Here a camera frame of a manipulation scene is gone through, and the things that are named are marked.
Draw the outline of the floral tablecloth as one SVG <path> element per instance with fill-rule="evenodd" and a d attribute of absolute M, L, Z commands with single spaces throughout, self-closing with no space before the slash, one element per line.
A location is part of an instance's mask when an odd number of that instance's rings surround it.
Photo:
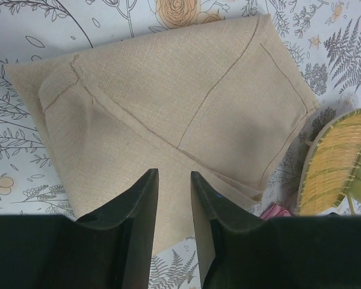
<path fill-rule="evenodd" d="M 148 34 L 268 15 L 318 101 L 270 175 L 265 288 L 361 288 L 361 203 L 296 214 L 304 161 L 330 121 L 361 108 L 361 1 L 0 1 L 0 288 L 81 288 L 91 231 L 69 197 L 6 67 Z M 153 253 L 147 288 L 202 288 L 195 232 Z"/>

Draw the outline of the yellow woven bamboo tray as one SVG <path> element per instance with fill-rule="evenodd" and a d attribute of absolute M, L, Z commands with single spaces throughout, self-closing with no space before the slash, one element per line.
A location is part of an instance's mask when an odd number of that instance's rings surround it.
<path fill-rule="evenodd" d="M 296 214 L 337 208 L 361 166 L 361 108 L 333 119 L 311 143 L 297 196 Z"/>

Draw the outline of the beige cloth napkin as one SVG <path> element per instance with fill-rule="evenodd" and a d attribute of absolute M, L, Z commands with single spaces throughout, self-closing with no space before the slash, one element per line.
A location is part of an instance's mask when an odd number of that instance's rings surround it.
<path fill-rule="evenodd" d="M 248 208 L 318 101 L 268 15 L 6 67 L 76 217 L 159 171 L 153 253 L 193 234 L 190 173 Z"/>

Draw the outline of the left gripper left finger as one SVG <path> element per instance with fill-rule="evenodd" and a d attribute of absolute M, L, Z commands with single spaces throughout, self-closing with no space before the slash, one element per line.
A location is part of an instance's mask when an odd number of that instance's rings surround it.
<path fill-rule="evenodd" d="M 147 288 L 158 205 L 159 172 L 149 169 L 122 194 L 80 217 L 91 231 L 81 288 Z"/>

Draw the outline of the pink placemat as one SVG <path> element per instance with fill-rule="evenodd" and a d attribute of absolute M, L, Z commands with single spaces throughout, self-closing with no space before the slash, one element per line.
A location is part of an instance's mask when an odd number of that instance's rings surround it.
<path fill-rule="evenodd" d="M 292 213 L 277 203 L 272 203 L 260 216 L 263 220 L 274 217 L 290 217 Z"/>

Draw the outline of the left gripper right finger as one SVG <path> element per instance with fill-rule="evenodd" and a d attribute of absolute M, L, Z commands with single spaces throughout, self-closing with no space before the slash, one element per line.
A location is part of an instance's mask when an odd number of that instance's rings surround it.
<path fill-rule="evenodd" d="M 202 288 L 265 288 L 265 223 L 191 173 L 191 204 Z"/>

